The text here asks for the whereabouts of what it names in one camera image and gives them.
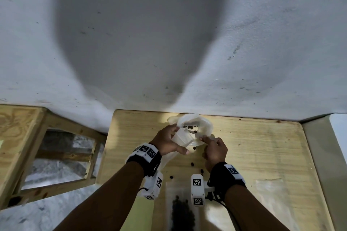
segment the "wooden table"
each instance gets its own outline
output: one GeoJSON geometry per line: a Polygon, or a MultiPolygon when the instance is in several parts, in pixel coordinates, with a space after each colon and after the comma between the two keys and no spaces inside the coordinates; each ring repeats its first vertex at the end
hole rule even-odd
{"type": "MultiPolygon", "coordinates": [[[[134,148],[150,141],[178,114],[116,110],[109,129],[97,183],[106,182],[123,165],[134,148]]],[[[284,182],[287,205],[301,231],[333,230],[301,124],[290,121],[204,116],[214,125],[213,134],[228,146],[226,161],[244,176],[248,189],[260,200],[256,180],[284,182]]],[[[204,168],[204,146],[187,156],[178,155],[162,173],[164,188],[154,202],[152,230],[166,230],[165,182],[187,181],[204,168]]],[[[209,178],[205,170],[204,179],[209,178]]],[[[200,210],[201,230],[234,230],[227,211],[209,203],[200,210]]]]}
{"type": "Polygon", "coordinates": [[[46,108],[0,104],[0,210],[93,185],[93,169],[106,136],[46,108]],[[94,139],[92,153],[38,151],[49,128],[94,139]],[[88,162],[80,180],[22,190],[35,157],[88,162]]]}

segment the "forearm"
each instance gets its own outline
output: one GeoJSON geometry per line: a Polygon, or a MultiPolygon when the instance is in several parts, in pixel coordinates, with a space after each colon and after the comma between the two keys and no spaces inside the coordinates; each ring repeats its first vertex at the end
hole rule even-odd
{"type": "Polygon", "coordinates": [[[247,188],[241,185],[230,187],[225,194],[224,202],[242,231],[289,231],[247,188]]]}
{"type": "Polygon", "coordinates": [[[126,163],[77,206],[54,231],[120,230],[135,201],[143,175],[143,169],[138,163],[126,163]]]}

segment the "hand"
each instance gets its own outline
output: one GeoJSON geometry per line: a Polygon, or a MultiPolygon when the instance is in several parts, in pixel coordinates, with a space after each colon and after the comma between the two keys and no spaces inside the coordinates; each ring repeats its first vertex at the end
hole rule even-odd
{"type": "Polygon", "coordinates": [[[166,155],[171,152],[179,152],[180,154],[189,154],[189,151],[183,146],[178,145],[177,143],[171,140],[173,133],[177,132],[179,127],[174,125],[168,125],[165,128],[161,129],[157,135],[154,137],[150,144],[153,144],[161,155],[166,155]]]}
{"type": "Polygon", "coordinates": [[[209,137],[204,135],[199,139],[207,144],[205,146],[202,157],[206,160],[205,167],[207,171],[211,172],[212,168],[217,163],[225,162],[228,148],[221,138],[216,138],[216,141],[213,141],[209,137]]]}

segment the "plywood surface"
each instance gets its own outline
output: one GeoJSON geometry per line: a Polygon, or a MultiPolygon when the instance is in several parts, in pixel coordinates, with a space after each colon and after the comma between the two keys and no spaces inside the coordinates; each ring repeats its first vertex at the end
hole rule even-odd
{"type": "MultiPolygon", "coordinates": [[[[116,110],[110,125],[98,183],[106,182],[124,164],[134,148],[150,141],[167,125],[172,113],[116,110]]],[[[213,134],[228,146],[226,162],[244,176],[248,189],[259,199],[256,180],[284,181],[287,204],[300,230],[333,230],[327,206],[318,182],[301,124],[288,121],[205,116],[213,125],[213,134]]],[[[190,155],[178,155],[163,169],[164,186],[168,181],[187,181],[204,169],[203,146],[190,149],[190,155]]],[[[209,174],[204,170],[204,178],[209,174]]],[[[166,229],[165,189],[155,201],[152,230],[166,229]]],[[[233,230],[227,211],[215,202],[200,210],[201,230],[233,230]]]]}
{"type": "Polygon", "coordinates": [[[0,206],[13,188],[45,108],[0,105],[0,206]]]}

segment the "black wrist strap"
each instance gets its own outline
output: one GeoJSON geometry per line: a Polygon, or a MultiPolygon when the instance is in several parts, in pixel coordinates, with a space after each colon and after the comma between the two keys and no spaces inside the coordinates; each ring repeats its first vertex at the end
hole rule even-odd
{"type": "Polygon", "coordinates": [[[224,201],[225,193],[233,185],[246,187],[245,180],[239,172],[226,162],[217,163],[211,171],[208,186],[215,187],[215,193],[224,201]]]}
{"type": "Polygon", "coordinates": [[[126,163],[137,162],[141,165],[145,176],[154,176],[161,161],[161,154],[158,149],[149,143],[143,143],[138,146],[131,155],[129,155],[126,163]]]}

